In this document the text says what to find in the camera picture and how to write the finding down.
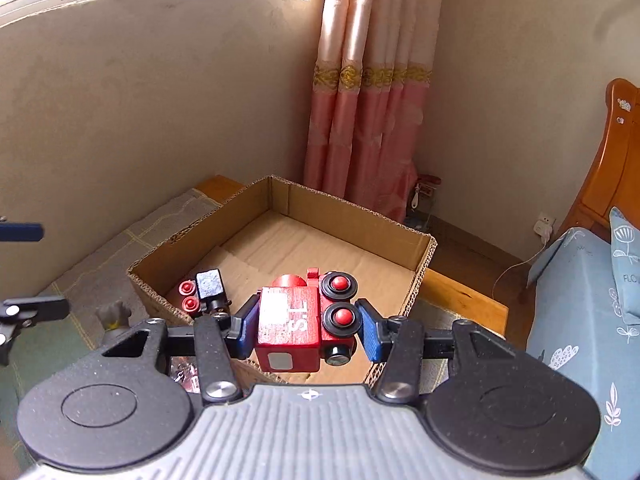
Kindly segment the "small red toy car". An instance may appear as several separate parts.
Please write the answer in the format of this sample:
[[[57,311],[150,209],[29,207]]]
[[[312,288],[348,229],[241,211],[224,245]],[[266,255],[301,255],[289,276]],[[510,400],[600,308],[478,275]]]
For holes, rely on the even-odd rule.
[[[181,282],[178,293],[181,296],[181,310],[191,318],[204,314],[215,318],[230,316],[231,300],[217,268],[198,272],[194,278]]]

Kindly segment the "grey checked blanket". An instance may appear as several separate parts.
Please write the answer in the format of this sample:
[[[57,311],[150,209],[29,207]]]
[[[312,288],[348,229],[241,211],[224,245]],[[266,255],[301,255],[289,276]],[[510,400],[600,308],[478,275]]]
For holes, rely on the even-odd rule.
[[[220,203],[191,188],[138,222],[60,275],[43,296],[70,300],[70,314],[62,321],[39,324],[17,337],[10,362],[1,369],[1,477],[15,479],[32,464],[17,434],[18,404],[32,387],[76,362],[100,345],[103,328],[96,310],[122,301],[131,310],[131,323],[146,317],[127,269],[192,221],[220,207]]]

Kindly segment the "grey animal figurine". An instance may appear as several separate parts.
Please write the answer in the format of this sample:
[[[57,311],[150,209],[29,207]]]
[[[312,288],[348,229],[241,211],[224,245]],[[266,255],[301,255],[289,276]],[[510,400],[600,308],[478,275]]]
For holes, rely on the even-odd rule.
[[[122,300],[117,300],[112,304],[107,304],[96,310],[96,317],[106,332],[111,332],[112,330],[128,330],[130,327],[130,316],[131,310]]]

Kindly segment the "cardboard box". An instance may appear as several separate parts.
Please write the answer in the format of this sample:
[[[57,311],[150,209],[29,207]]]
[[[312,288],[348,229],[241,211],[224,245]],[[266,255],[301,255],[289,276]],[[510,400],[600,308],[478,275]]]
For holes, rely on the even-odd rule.
[[[303,185],[265,177],[192,222],[130,266],[128,276],[152,318],[186,325],[177,287],[217,268],[238,310],[282,274],[343,271],[383,316],[407,315],[437,243],[367,208]]]

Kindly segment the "clutter behind curtain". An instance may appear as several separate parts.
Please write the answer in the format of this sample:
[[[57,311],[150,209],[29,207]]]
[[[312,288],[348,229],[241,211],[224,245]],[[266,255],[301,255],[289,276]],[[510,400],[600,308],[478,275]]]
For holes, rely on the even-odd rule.
[[[419,174],[418,180],[409,194],[405,226],[427,233],[431,215],[436,203],[436,193],[442,179],[432,174]]]

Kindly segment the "blue floral bed sheet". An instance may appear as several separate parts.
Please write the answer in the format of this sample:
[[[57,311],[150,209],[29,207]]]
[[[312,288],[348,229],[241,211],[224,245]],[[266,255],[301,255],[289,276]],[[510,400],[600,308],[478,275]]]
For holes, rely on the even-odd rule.
[[[529,271],[535,316],[526,351],[585,388],[601,430],[585,468],[598,479],[639,477],[639,327],[623,319],[611,245],[571,228]]]

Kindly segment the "pink curtain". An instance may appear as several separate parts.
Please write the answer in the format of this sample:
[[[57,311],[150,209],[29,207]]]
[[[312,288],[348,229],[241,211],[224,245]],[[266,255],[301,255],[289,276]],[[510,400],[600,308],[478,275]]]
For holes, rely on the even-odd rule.
[[[324,0],[308,188],[405,219],[441,8],[442,0]]]

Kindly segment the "blue floral pillow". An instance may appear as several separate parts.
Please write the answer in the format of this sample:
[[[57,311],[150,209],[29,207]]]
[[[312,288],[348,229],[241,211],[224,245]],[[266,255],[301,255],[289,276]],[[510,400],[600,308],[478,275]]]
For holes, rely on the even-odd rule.
[[[639,230],[616,207],[610,211],[612,269],[622,318],[627,325],[640,322]]]

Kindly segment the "wooden bed headboard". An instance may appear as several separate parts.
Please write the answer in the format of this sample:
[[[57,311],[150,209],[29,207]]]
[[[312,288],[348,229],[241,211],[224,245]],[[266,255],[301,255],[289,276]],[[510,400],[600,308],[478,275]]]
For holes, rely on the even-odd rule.
[[[640,117],[639,88],[624,78],[608,83],[605,90],[606,121],[596,156],[559,235],[570,228],[584,228],[602,240],[610,240],[610,211],[619,209],[633,226],[640,214]]]

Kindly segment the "white wall charger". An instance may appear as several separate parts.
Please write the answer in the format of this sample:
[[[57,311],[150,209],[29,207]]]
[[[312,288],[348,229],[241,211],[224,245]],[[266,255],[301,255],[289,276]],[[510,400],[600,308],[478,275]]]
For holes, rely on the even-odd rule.
[[[540,214],[534,223],[534,233],[540,238],[541,243],[547,245],[553,234],[554,219],[548,214]]]

